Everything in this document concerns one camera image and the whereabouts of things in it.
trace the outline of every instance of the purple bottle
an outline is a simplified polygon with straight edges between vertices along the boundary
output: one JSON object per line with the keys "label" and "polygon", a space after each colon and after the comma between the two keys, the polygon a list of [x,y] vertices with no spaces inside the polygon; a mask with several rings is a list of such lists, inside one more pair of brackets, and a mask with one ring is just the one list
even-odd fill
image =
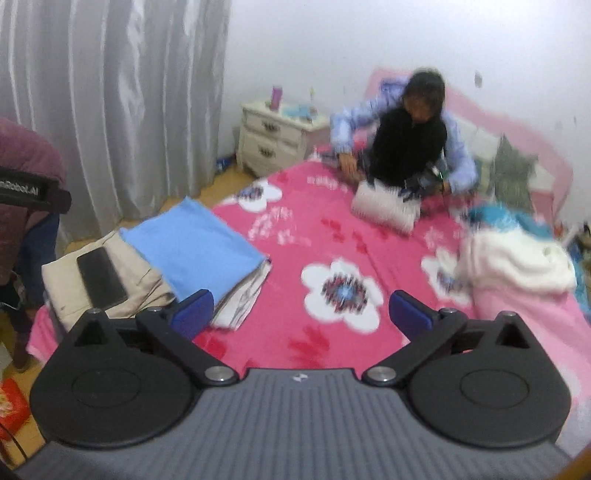
{"label": "purple bottle", "polygon": [[281,97],[283,97],[283,88],[273,87],[273,92],[271,94],[271,104],[269,106],[270,110],[272,110],[274,112],[279,110],[279,104],[281,103]]}

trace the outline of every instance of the logo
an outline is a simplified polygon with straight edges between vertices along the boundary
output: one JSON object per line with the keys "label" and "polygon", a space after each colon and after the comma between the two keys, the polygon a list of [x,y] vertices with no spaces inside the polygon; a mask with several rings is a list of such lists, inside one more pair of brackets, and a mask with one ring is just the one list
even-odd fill
{"label": "logo", "polygon": [[27,184],[19,184],[10,180],[0,180],[0,189],[12,190],[13,192],[39,197],[39,187],[34,187]]}
{"label": "logo", "polygon": [[294,382],[302,383],[308,380],[308,375],[306,374],[297,374],[291,377]]}

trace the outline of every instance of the woman's hand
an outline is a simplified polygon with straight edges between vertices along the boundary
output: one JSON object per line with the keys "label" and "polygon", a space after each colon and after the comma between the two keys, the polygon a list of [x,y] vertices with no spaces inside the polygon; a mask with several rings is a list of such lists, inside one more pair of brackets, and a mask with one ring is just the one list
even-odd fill
{"label": "woman's hand", "polygon": [[354,179],[357,174],[357,159],[350,153],[339,154],[339,165],[345,176]]}

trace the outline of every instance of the light blue jacket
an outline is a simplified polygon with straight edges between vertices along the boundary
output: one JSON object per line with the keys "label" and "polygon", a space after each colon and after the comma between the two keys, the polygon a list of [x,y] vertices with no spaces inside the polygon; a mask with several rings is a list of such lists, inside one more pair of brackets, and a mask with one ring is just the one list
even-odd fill
{"label": "light blue jacket", "polygon": [[[336,113],[330,117],[330,140],[335,153],[353,150],[353,133],[358,128],[376,122],[385,112],[400,104],[402,91],[408,78],[399,77],[382,81],[379,95],[360,106]],[[478,179],[474,159],[468,153],[460,129],[451,114],[443,111],[441,119],[447,128],[446,162],[450,170],[447,180],[453,193],[470,190]]]}

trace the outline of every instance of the white wall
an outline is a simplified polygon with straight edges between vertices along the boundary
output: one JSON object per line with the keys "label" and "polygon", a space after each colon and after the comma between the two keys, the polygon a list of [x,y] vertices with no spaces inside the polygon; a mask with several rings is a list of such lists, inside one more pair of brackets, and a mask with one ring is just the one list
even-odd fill
{"label": "white wall", "polygon": [[272,85],[305,101],[313,86],[334,111],[362,98],[377,65],[438,67],[484,108],[540,130],[574,166],[563,217],[591,220],[588,0],[233,0],[220,154],[234,149],[241,102]]}

